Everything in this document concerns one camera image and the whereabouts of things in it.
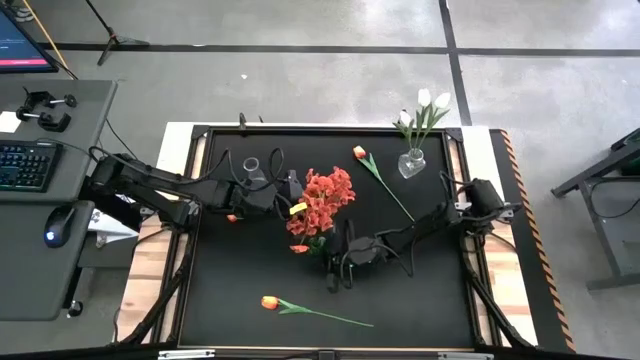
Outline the grey side desk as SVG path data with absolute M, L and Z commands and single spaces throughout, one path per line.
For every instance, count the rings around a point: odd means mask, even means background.
M 95 204 L 79 198 L 90 157 L 112 105 L 117 83 L 109 80 L 0 80 L 0 113 L 15 111 L 27 91 L 47 91 L 56 98 L 73 95 L 78 105 L 60 104 L 70 123 L 61 133 L 40 128 L 35 120 L 0 141 L 53 139 L 63 145 L 61 156 L 44 193 L 0 191 L 0 320 L 47 321 L 59 315 L 79 260 Z M 45 226 L 57 208 L 71 205 L 70 236 L 66 244 L 45 244 Z

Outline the large orange flower bunch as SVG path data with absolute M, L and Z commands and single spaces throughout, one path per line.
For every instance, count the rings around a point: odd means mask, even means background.
M 340 202 L 340 208 L 342 208 L 355 200 L 356 193 L 352 189 L 350 175 L 345 170 L 334 166 L 333 172 L 329 175 L 320 175 L 310 168 L 306 174 L 306 187 L 302 197 L 306 200 L 321 198 Z

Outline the white sheet under arm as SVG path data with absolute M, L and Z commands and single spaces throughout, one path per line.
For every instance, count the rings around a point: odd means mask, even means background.
M 109 235 L 133 236 L 139 234 L 138 230 L 125 226 L 120 221 L 97 209 L 93 210 L 88 229 L 90 231 L 104 232 Z

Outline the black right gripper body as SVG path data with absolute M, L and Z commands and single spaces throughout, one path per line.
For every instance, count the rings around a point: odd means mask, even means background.
M 346 220 L 341 226 L 341 241 L 328 241 L 327 250 L 341 254 L 338 270 L 326 270 L 326 288 L 337 293 L 341 287 L 353 287 L 353 268 L 370 264 L 385 256 L 384 243 L 375 237 L 357 237 L 354 222 Z

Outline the black metal clamp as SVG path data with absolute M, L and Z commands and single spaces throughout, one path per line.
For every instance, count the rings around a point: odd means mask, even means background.
M 34 109 L 39 105 L 48 108 L 55 108 L 59 104 L 64 104 L 68 107 L 76 108 L 78 102 L 72 94 L 66 94 L 61 99 L 56 99 L 48 91 L 27 91 L 26 99 L 24 101 L 24 107 L 27 107 L 29 109 Z
M 64 113 L 59 119 L 56 119 L 52 115 L 45 112 L 41 112 L 39 114 L 30 113 L 26 107 L 20 107 L 16 111 L 16 117 L 21 121 L 36 119 L 38 125 L 42 129 L 44 129 L 45 131 L 57 133 L 64 132 L 72 119 L 72 117 L 67 113 Z

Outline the black backlit keyboard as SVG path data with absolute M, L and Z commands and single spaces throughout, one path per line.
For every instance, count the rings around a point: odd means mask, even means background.
M 61 153 L 56 143 L 0 140 L 0 191 L 46 192 Z

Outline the tall smooth clear glass vase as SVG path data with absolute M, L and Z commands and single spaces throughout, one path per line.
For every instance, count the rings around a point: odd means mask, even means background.
M 252 185 L 265 184 L 267 178 L 260 168 L 260 162 L 256 157 L 248 157 L 243 161 L 243 169 L 246 172 L 246 177 Z

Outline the white artificial tulip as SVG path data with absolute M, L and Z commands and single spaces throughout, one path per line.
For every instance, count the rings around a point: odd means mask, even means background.
M 415 146 L 415 136 L 417 133 L 415 128 L 416 121 L 411 115 L 405 109 L 401 110 L 397 120 L 393 122 L 392 125 L 404 137 L 409 148 L 413 148 Z
M 422 145 L 426 138 L 426 135 L 450 111 L 450 109 L 448 108 L 450 100 L 451 94 L 449 92 L 442 93 L 435 98 L 431 96 L 431 106 L 428 116 L 428 122 L 421 132 L 421 138 L 417 148 Z
M 427 88 L 422 88 L 418 91 L 417 101 L 419 108 L 416 110 L 414 148 L 418 147 L 421 138 L 421 132 L 428 122 L 428 116 L 431 106 L 431 94 Z

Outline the computer monitor with red bar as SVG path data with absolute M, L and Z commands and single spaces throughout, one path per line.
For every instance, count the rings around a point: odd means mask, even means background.
M 0 4 L 0 74 L 56 73 L 54 59 Z

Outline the black computer mouse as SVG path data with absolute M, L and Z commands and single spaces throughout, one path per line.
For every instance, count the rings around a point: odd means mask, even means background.
M 44 242 L 49 248 L 64 246 L 70 237 L 75 208 L 68 204 L 55 208 L 48 216 L 44 229 Z

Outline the grey metal frame table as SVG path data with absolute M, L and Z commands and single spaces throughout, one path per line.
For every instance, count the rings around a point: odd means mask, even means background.
M 611 275 L 590 290 L 640 285 L 640 127 L 610 146 L 604 159 L 553 188 L 582 195 Z

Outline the clear cut-glass vase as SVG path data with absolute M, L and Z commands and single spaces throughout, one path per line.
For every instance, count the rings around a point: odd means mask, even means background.
M 415 176 L 421 172 L 425 166 L 426 160 L 424 153 L 418 148 L 411 148 L 407 153 L 400 155 L 398 159 L 398 170 L 405 179 Z

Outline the black tripod stand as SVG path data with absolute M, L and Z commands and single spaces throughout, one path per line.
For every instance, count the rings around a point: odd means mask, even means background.
M 104 18 L 100 15 L 100 13 L 95 8 L 92 1 L 91 0 L 84 0 L 84 1 L 89 6 L 89 8 L 91 9 L 95 17 L 98 19 L 98 21 L 100 22 L 100 24 L 108 34 L 108 40 L 97 61 L 98 66 L 102 66 L 106 62 L 111 52 L 119 48 L 122 48 L 123 46 L 125 47 L 132 46 L 133 49 L 145 49 L 150 46 L 150 43 L 147 41 L 118 35 L 116 31 L 111 26 L 109 26 L 107 22 L 104 20 Z

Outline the thin yellow rod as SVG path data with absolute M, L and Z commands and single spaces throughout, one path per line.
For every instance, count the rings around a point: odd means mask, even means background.
M 48 33 L 47 29 L 44 27 L 44 25 L 42 24 L 42 22 L 40 21 L 38 15 L 36 14 L 35 10 L 31 7 L 30 3 L 28 0 L 21 0 L 22 3 L 24 4 L 24 6 L 29 10 L 29 12 L 31 13 L 31 15 L 34 17 L 34 21 L 36 22 L 36 24 L 38 25 L 39 29 L 41 30 L 41 32 L 43 33 L 43 35 L 45 36 L 45 38 L 47 39 L 49 45 L 51 46 L 51 48 L 53 49 L 53 51 L 55 52 L 56 56 L 54 58 L 54 62 L 64 70 L 64 72 L 73 80 L 78 80 L 78 77 L 75 75 L 75 73 L 73 71 L 71 71 L 69 69 L 69 67 L 67 66 L 67 63 L 65 61 L 65 58 L 62 56 L 61 52 L 59 51 L 57 45 L 55 44 L 55 42 L 53 41 L 52 37 L 50 36 L 50 34 Z

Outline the black aluminium table frame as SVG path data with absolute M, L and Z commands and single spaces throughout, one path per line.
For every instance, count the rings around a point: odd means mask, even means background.
M 427 167 L 410 180 L 398 172 L 396 161 L 404 143 L 390 129 L 220 129 L 213 132 L 209 151 L 218 156 L 231 149 L 238 157 L 248 157 L 281 148 L 285 166 L 300 173 L 334 166 L 346 170 L 356 199 L 338 214 L 337 223 L 352 220 L 358 235 L 413 223 L 354 157 L 357 145 L 374 156 L 385 183 L 415 221 L 447 200 L 447 188 L 454 195 L 460 188 L 444 186 L 442 172 L 460 182 L 469 177 L 463 148 L 442 130 L 428 136 Z M 464 350 L 482 344 L 480 310 L 515 347 L 526 346 L 471 267 L 471 258 L 481 253 L 478 236 L 463 238 L 455 230 L 434 234 L 415 246 L 413 277 L 401 267 L 409 263 L 409 251 L 403 250 L 401 260 L 354 267 L 353 287 L 337 293 L 326 288 L 322 258 L 293 253 L 291 240 L 284 223 L 274 216 L 233 223 L 219 215 L 200 215 L 188 241 L 168 348 L 206 349 L 221 357 L 308 355 L 323 349 L 354 354 Z M 279 315 L 261 306 L 266 295 L 373 327 L 309 314 Z

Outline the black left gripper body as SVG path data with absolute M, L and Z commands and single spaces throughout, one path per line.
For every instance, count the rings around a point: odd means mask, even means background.
M 275 208 L 278 190 L 274 184 L 266 183 L 266 188 L 259 190 L 261 183 L 251 184 L 248 189 L 243 183 L 224 181 L 227 186 L 222 212 L 226 214 L 264 214 Z

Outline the white paper note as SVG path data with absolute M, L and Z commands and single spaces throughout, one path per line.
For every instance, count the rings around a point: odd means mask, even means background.
M 22 121 L 17 117 L 15 112 L 0 112 L 0 133 L 13 134 L 17 131 Z

